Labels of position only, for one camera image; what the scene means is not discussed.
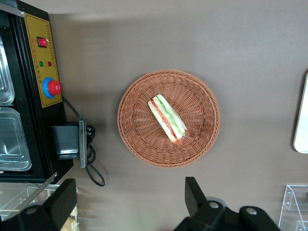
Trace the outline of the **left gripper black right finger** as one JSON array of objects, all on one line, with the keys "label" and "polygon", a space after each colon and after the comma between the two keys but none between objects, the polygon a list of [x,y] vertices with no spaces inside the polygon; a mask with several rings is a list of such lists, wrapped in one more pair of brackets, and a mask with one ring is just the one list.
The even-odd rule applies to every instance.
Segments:
[{"label": "left gripper black right finger", "polygon": [[194,177],[185,178],[185,204],[189,216],[176,231],[279,231],[263,209],[243,206],[234,212],[218,200],[206,198]]}]

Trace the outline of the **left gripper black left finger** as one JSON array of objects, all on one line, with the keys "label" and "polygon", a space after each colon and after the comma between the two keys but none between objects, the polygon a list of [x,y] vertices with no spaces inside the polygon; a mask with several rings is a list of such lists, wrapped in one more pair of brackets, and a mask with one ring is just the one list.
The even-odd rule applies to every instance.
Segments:
[{"label": "left gripper black left finger", "polygon": [[77,204],[76,181],[66,179],[43,204],[27,205],[0,223],[2,231],[59,231]]}]

